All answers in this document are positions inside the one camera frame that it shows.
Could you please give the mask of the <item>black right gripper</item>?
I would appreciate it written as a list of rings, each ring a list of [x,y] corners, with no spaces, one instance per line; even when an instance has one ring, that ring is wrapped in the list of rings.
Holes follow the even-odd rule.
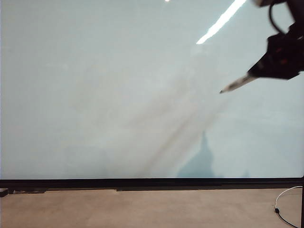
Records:
[[[248,71],[252,77],[289,80],[304,70],[304,25],[294,23],[285,34],[268,39],[267,51]]]

